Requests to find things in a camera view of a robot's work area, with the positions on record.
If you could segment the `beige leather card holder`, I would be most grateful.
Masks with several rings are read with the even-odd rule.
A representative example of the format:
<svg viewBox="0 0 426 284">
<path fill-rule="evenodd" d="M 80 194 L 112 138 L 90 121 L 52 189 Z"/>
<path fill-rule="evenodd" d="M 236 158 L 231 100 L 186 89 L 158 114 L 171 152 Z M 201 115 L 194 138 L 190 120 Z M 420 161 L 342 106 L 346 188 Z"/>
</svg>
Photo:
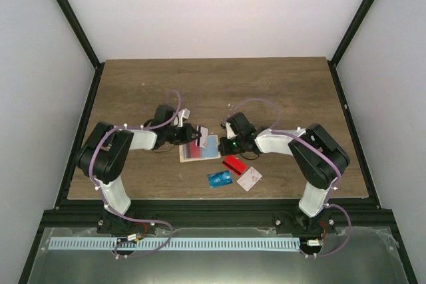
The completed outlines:
<svg viewBox="0 0 426 284">
<path fill-rule="evenodd" d="M 209 135 L 206 142 L 205 148 L 197 146 L 195 141 L 179 146 L 180 163 L 219 159 L 218 136 Z"/>
</svg>

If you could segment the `red card black stripe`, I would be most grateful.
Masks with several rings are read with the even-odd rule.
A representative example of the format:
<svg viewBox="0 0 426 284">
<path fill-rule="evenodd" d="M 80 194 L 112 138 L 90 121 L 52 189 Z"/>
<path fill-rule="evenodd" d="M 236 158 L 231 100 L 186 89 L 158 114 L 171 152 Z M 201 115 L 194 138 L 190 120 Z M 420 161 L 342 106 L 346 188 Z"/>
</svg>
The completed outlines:
<svg viewBox="0 0 426 284">
<path fill-rule="evenodd" d="M 222 161 L 222 164 L 237 176 L 241 176 L 247 168 L 247 165 L 237 159 L 235 156 L 227 156 Z"/>
</svg>

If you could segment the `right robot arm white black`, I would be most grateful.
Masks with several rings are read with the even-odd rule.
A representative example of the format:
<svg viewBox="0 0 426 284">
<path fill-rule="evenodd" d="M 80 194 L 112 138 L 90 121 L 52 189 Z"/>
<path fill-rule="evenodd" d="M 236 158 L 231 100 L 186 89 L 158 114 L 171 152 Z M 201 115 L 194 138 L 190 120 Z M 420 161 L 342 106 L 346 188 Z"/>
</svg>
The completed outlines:
<svg viewBox="0 0 426 284">
<path fill-rule="evenodd" d="M 238 112 L 221 123 L 221 127 L 226 135 L 219 139 L 218 151 L 223 156 L 252 152 L 258 156 L 274 153 L 294 157 L 306 179 L 294 219 L 300 231 L 312 232 L 320 224 L 331 192 L 337 189 L 350 165 L 347 152 L 320 124 L 297 130 L 255 128 Z"/>
</svg>

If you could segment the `white card black magstripe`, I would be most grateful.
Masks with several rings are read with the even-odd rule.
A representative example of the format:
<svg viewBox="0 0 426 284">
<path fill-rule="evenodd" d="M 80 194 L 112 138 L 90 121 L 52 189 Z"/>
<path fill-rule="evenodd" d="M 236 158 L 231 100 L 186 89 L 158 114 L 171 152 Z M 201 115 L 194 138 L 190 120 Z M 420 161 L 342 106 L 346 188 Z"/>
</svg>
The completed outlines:
<svg viewBox="0 0 426 284">
<path fill-rule="evenodd" d="M 198 137 L 196 145 L 199 148 L 207 148 L 208 146 L 208 129 L 204 126 L 197 126 Z"/>
</svg>

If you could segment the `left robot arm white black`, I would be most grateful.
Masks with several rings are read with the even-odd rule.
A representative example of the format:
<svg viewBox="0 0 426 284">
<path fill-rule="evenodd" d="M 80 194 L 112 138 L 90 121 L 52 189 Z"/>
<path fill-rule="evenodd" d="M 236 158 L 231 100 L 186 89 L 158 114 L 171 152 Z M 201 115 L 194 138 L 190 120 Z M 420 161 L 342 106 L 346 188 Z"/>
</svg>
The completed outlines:
<svg viewBox="0 0 426 284">
<path fill-rule="evenodd" d="M 81 169 L 101 193 L 105 209 L 115 213 L 112 224 L 121 233 L 131 232 L 136 217 L 128 212 L 131 200 L 124 189 L 121 173 L 131 150 L 157 150 L 165 143 L 180 146 L 203 137 L 200 129 L 187 123 L 190 111 L 161 104 L 154 117 L 139 127 L 114 126 L 98 122 L 77 152 Z"/>
</svg>

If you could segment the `blue white card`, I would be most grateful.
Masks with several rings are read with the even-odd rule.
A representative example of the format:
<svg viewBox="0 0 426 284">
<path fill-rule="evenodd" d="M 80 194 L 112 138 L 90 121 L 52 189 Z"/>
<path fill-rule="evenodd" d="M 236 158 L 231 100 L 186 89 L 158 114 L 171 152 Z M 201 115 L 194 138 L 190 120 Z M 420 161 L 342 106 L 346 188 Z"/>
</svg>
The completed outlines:
<svg viewBox="0 0 426 284">
<path fill-rule="evenodd" d="M 219 188 L 232 183 L 231 172 L 229 170 L 208 174 L 207 178 L 210 188 Z"/>
</svg>

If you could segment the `white card pink pattern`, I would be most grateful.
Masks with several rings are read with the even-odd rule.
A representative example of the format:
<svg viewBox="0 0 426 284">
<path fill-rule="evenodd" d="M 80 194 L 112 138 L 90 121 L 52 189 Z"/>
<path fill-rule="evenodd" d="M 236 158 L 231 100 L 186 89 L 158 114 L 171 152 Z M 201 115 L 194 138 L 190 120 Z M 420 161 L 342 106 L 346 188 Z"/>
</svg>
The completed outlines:
<svg viewBox="0 0 426 284">
<path fill-rule="evenodd" d="M 240 178 L 237 180 L 237 184 L 239 184 L 246 192 L 249 192 L 261 179 L 261 173 L 259 173 L 259 171 L 257 171 L 255 168 L 250 167 L 240 176 Z"/>
</svg>

